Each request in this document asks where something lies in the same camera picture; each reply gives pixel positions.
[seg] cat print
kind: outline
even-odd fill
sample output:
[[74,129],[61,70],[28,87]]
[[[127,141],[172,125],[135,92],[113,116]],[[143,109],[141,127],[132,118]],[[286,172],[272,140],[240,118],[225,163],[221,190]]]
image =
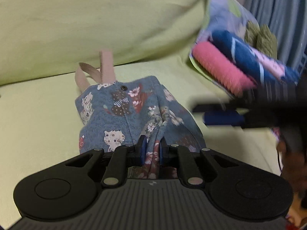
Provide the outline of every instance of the cat print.
[[108,152],[114,151],[125,141],[122,131],[104,131],[104,142],[109,146]]
[[83,110],[80,113],[80,117],[84,125],[87,124],[87,122],[90,120],[94,112],[94,109],[91,103],[92,99],[93,99],[93,95],[91,92],[82,99]]

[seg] floral fabric bag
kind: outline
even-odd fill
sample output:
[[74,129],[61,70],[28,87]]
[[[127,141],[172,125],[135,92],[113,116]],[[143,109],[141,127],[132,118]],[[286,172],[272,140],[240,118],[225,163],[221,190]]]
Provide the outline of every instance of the floral fabric bag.
[[[100,52],[100,71],[80,63],[75,80],[82,94],[76,107],[84,127],[79,149],[114,151],[125,144],[136,144],[146,135],[147,147],[142,168],[130,170],[130,177],[156,179],[159,173],[160,140],[186,146],[191,152],[205,148],[205,140],[190,113],[154,76],[129,83],[116,80],[112,52]],[[98,84],[90,85],[84,72]]]

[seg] metal screw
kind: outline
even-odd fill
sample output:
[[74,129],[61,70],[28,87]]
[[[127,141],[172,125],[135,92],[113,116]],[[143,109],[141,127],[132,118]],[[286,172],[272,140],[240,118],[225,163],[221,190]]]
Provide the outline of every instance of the metal screw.
[[115,177],[108,177],[108,178],[105,178],[103,180],[103,183],[105,185],[113,186],[113,185],[116,185],[117,183],[119,183],[119,180]]
[[204,180],[200,177],[191,177],[188,179],[188,183],[191,185],[199,185],[202,184]]

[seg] gray curtain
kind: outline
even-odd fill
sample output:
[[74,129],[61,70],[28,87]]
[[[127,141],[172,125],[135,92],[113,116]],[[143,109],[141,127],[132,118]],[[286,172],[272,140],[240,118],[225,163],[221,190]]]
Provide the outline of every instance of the gray curtain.
[[276,35],[278,59],[300,72],[307,44],[307,0],[245,0],[244,7]]

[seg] blue towel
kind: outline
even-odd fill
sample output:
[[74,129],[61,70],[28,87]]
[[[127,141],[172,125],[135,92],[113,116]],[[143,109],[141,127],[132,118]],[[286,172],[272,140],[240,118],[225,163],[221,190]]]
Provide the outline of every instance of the blue towel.
[[[257,84],[275,82],[277,79],[266,70],[258,61],[254,51],[236,35],[227,30],[212,32],[213,44],[247,76],[254,79]],[[285,67],[285,76],[281,78],[286,83],[298,82],[299,76],[295,71]]]

